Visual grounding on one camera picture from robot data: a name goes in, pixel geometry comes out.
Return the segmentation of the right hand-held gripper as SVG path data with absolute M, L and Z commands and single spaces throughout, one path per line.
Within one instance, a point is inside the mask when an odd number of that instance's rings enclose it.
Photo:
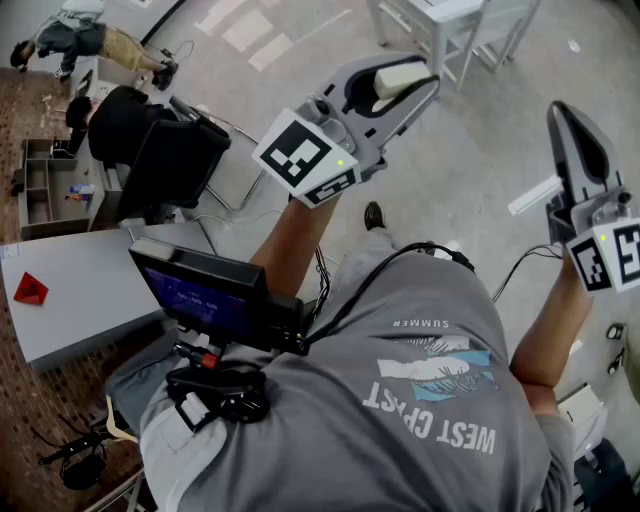
M 547 203 L 550 240 L 567 249 L 586 292 L 638 287 L 638 201 L 618 187 L 612 142 L 589 116 L 563 101 L 550 104 L 548 131 L 565 192 Z

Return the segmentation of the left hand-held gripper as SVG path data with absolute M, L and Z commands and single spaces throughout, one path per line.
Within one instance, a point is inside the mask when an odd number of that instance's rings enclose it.
M 414 53 L 384 53 L 342 65 L 297 108 L 284 109 L 258 143 L 253 160 L 291 197 L 310 208 L 369 181 L 388 167 L 382 148 L 402 135 L 437 97 L 440 79 L 426 76 L 381 101 L 376 73 L 426 59 Z M 346 115 L 362 116 L 362 132 Z

